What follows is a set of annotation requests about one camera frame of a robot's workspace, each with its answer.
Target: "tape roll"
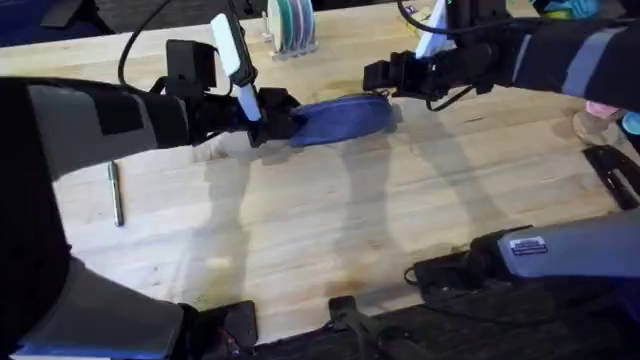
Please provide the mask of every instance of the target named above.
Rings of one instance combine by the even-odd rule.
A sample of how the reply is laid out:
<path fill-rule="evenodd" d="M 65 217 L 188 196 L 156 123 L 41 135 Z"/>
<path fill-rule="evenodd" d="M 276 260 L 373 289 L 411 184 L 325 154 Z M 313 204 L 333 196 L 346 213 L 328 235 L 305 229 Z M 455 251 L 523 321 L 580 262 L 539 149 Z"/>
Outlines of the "tape roll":
<path fill-rule="evenodd" d="M 304 46 L 307 46 L 313 41 L 313 32 L 315 29 L 315 18 L 313 16 L 313 4 L 311 0 L 300 0 L 302 4 L 303 16 L 304 16 Z"/>
<path fill-rule="evenodd" d="M 289 0 L 291 14 L 293 15 L 293 50 L 304 47 L 304 13 L 300 0 Z"/>
<path fill-rule="evenodd" d="M 265 36 L 274 56 L 287 58 L 315 50 L 311 0 L 268 0 Z"/>
<path fill-rule="evenodd" d="M 289 0 L 277 0 L 280 5 L 280 16 L 282 18 L 282 50 L 293 50 L 293 15 Z"/>
<path fill-rule="evenodd" d="M 282 50 L 283 34 L 282 34 L 282 16 L 280 15 L 280 4 L 278 0 L 269 0 L 267 4 L 267 25 L 269 33 L 273 36 L 273 46 L 276 52 Z"/>

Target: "blue pencil case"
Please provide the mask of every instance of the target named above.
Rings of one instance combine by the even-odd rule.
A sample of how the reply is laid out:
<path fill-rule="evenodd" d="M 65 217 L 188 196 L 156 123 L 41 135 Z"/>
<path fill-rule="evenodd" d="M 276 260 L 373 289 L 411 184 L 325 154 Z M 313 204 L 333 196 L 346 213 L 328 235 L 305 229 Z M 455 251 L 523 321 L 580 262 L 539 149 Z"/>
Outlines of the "blue pencil case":
<path fill-rule="evenodd" d="M 305 125 L 289 139 L 292 147 L 329 144 L 365 136 L 389 126 L 391 105 L 375 94 L 349 95 L 302 105 L 292 112 Z"/>

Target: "metal pen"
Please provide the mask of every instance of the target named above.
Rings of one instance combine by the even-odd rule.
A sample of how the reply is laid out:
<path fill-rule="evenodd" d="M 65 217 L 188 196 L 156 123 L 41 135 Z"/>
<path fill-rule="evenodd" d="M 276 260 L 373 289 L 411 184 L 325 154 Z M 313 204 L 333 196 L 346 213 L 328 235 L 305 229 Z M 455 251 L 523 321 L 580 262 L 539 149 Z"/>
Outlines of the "metal pen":
<path fill-rule="evenodd" d="M 113 198 L 113 214 L 114 224 L 116 226 L 124 225 L 124 216 L 122 214 L 122 199 L 120 197 L 120 180 L 118 176 L 118 165 L 115 161 L 110 161 L 108 166 L 109 181 L 111 182 L 111 196 Z"/>

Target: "wooden tabletop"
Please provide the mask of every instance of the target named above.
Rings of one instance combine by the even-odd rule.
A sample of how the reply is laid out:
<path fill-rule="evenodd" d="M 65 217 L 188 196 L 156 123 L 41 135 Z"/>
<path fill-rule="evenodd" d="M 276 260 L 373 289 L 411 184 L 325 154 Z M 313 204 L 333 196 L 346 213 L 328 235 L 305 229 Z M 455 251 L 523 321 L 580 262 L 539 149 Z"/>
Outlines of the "wooden tabletop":
<path fill-rule="evenodd" d="M 394 4 L 318 13 L 317 52 L 285 62 L 269 56 L 260 20 L 243 25 L 257 85 L 303 103 L 360 92 L 365 65 L 418 42 Z M 116 82 L 127 37 L 0 50 L 0 73 Z M 148 88 L 165 74 L 171 38 L 213 40 L 204 25 L 142 34 L 131 83 Z M 475 236 L 616 210 L 571 128 L 583 101 L 497 88 L 437 114 L 393 102 L 395 129 L 355 141 L 251 150 L 231 135 L 123 159 L 123 228 L 106 165 L 70 174 L 55 188 L 73 253 L 161 299 L 199 308 L 252 299 L 269 341 L 323 325 L 334 296 L 357 295 L 369 313 L 419 302 L 403 270 Z"/>

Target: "black cable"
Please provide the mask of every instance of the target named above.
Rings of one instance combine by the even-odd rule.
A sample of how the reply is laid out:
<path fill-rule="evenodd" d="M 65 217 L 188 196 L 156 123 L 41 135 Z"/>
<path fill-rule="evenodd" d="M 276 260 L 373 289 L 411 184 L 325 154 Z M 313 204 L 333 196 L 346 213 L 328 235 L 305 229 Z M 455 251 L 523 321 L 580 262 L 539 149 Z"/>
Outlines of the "black cable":
<path fill-rule="evenodd" d="M 408 268 L 407 270 L 404 271 L 404 275 L 403 275 L 404 282 L 406 282 L 407 284 L 409 284 L 411 286 L 419 286 L 420 284 L 418 283 L 418 281 L 409 279 L 409 273 L 414 271 L 414 270 L 415 270 L 415 267 L 412 266 L 412 267 L 410 267 L 410 268 Z"/>
<path fill-rule="evenodd" d="M 440 29 L 427 26 L 418 20 L 411 17 L 407 9 L 405 9 L 404 5 L 402 5 L 402 0 L 396 0 L 396 4 L 398 5 L 398 10 L 400 11 L 400 15 L 415 28 L 420 29 L 422 31 L 430 32 L 432 34 L 440 34 L 440 35 L 462 35 L 470 32 L 475 32 L 478 30 L 486 30 L 495 27 L 505 26 L 505 25 L 518 25 L 518 24 L 526 24 L 526 23 L 551 23 L 558 21 L 582 21 L 581 19 L 549 19 L 549 18 L 540 18 L 540 17 L 519 17 L 519 18 L 509 18 L 504 20 L 495 21 L 492 23 L 481 24 L 476 26 L 469 26 L 460 29 Z M 611 25 L 625 25 L 630 22 L 633 22 L 637 19 L 612 19 Z"/>
<path fill-rule="evenodd" d="M 220 51 L 218 51 L 218 48 L 214 48 L 214 51 L 216 52 L 216 54 L 218 54 L 218 56 L 220 56 Z M 231 95 L 232 91 L 233 91 L 233 83 L 231 82 L 231 79 L 229 79 L 229 90 L 227 90 L 227 93 L 224 94 L 224 96 Z"/>
<path fill-rule="evenodd" d="M 129 57 L 131 47 L 133 46 L 133 43 L 136 41 L 142 30 L 144 30 L 147 25 L 149 25 L 151 20 L 153 20 L 170 2 L 171 0 L 163 0 L 162 3 L 160 3 L 160 5 L 158 5 L 158 7 L 153 10 L 151 14 L 149 14 L 149 16 L 142 22 L 142 24 L 131 34 L 129 40 L 127 40 L 127 43 L 124 46 L 124 49 L 122 50 L 122 54 L 120 54 L 120 60 L 118 61 L 118 81 L 120 81 L 120 84 L 122 86 L 128 88 L 131 91 L 142 91 L 134 86 L 127 84 L 127 81 L 124 78 L 124 65 L 127 62 L 127 57 Z"/>
<path fill-rule="evenodd" d="M 404 281 L 411 286 L 419 287 L 420 283 L 418 281 L 409 279 L 408 277 L 409 273 L 414 270 L 415 268 L 411 266 L 410 268 L 404 271 Z M 513 327 L 531 327 L 531 326 L 542 326 L 542 325 L 552 324 L 552 323 L 558 322 L 559 320 L 567 316 L 575 315 L 577 313 L 582 313 L 582 312 L 588 312 L 590 309 L 600 307 L 602 302 L 609 300 L 610 294 L 611 292 L 608 291 L 605 294 L 600 294 L 598 296 L 595 296 L 593 299 L 589 300 L 589 302 L 587 302 L 585 305 L 577 309 L 573 309 L 570 311 L 563 311 L 563 312 L 559 312 L 559 313 L 542 317 L 539 319 L 526 320 L 526 321 L 504 320 L 504 319 L 495 318 L 495 317 L 490 318 L 490 317 L 477 316 L 469 313 L 457 312 L 454 310 L 449 310 L 449 309 L 444 309 L 441 307 L 429 305 L 426 303 L 426 300 L 425 300 L 425 303 L 419 304 L 418 306 L 440 315 L 457 317 L 457 318 L 480 322 L 480 323 L 487 323 L 487 324 L 501 325 L 501 326 L 513 326 Z"/>
<path fill-rule="evenodd" d="M 434 111 L 434 112 L 438 112 L 440 110 L 444 110 L 446 108 L 448 108 L 450 105 L 452 105 L 453 103 L 455 103 L 456 101 L 460 100 L 461 97 L 467 95 L 469 93 L 469 91 L 473 90 L 474 87 L 473 85 L 469 85 L 466 88 L 464 88 L 462 91 L 460 91 L 459 93 L 453 95 L 452 97 L 450 97 L 449 99 L 447 99 L 447 101 L 443 102 L 442 104 L 436 106 L 435 108 L 431 107 L 431 101 L 427 100 L 427 109 L 429 109 L 429 111 Z"/>
<path fill-rule="evenodd" d="M 407 22 L 409 24 L 413 25 L 414 27 L 416 27 L 416 28 L 418 28 L 418 29 L 420 29 L 422 31 L 430 32 L 430 33 L 433 33 L 433 34 L 461 35 L 461 34 L 466 34 L 466 33 L 474 32 L 474 31 L 478 31 L 478 30 L 484 30 L 484 29 L 490 29 L 490 28 L 494 28 L 494 27 L 498 27 L 498 26 L 509 25 L 509 24 L 512 24 L 514 22 L 513 19 L 505 19 L 505 20 L 500 20 L 500 21 L 496 21 L 496 22 L 493 22 L 493 23 L 476 25 L 476 26 L 460 28 L 460 29 L 447 30 L 447 29 L 433 28 L 433 27 L 427 26 L 427 25 L 419 22 L 418 20 L 414 19 L 413 17 L 411 17 L 411 15 L 407 11 L 407 9 L 405 9 L 404 5 L 402 5 L 402 0 L 396 0 L 396 3 L 398 4 L 398 10 L 400 10 L 400 14 L 402 15 L 402 17 L 405 20 L 407 20 Z"/>

